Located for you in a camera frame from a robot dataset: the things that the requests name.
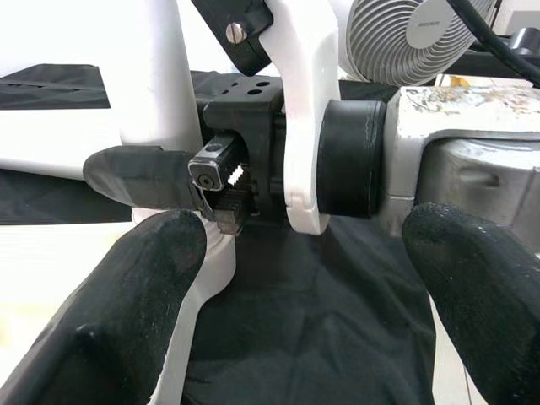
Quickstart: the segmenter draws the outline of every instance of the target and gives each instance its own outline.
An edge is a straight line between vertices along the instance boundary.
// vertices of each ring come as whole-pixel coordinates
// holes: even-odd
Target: black cylindrical joint
[[[368,218],[377,210],[386,105],[330,101],[317,158],[322,213]]]

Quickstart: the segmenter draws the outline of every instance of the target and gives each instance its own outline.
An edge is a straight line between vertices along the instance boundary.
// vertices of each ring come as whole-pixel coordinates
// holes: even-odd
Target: black cloth
[[[192,73],[199,105],[235,77]],[[46,65],[8,80],[0,80],[3,109],[108,106],[94,67]],[[364,100],[396,91],[353,82],[341,90]],[[84,183],[31,176],[0,170],[0,224],[129,220],[125,207],[83,191]],[[60,204],[72,213],[61,214]],[[320,237],[249,225],[236,254],[234,280],[197,320],[186,405],[433,403],[435,328],[399,240],[357,219],[333,218]]]

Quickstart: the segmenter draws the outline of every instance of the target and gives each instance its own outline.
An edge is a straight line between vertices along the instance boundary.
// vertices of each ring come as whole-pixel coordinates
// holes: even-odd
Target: white plastic bracket
[[[338,20],[327,0],[267,0],[274,23],[262,47],[283,80],[287,141],[283,188],[294,230],[320,235],[329,217],[317,205],[316,167],[321,125],[330,100],[340,100]]]

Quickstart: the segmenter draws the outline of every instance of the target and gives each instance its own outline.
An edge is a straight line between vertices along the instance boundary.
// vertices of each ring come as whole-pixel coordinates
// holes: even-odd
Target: metal screw
[[[213,182],[212,177],[209,175],[200,175],[197,179],[197,183],[205,190],[211,190],[215,187],[215,183]]]
[[[227,39],[231,44],[238,45],[247,39],[247,33],[240,23],[230,23],[225,30]]]

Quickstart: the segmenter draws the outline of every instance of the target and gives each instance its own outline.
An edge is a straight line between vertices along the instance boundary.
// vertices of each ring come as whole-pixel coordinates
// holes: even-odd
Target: fan grille
[[[486,18],[495,0],[470,0]],[[411,16],[424,0],[356,0],[348,21],[347,51],[359,78],[395,85],[421,84],[449,67],[474,41],[454,15],[432,46],[408,44]]]

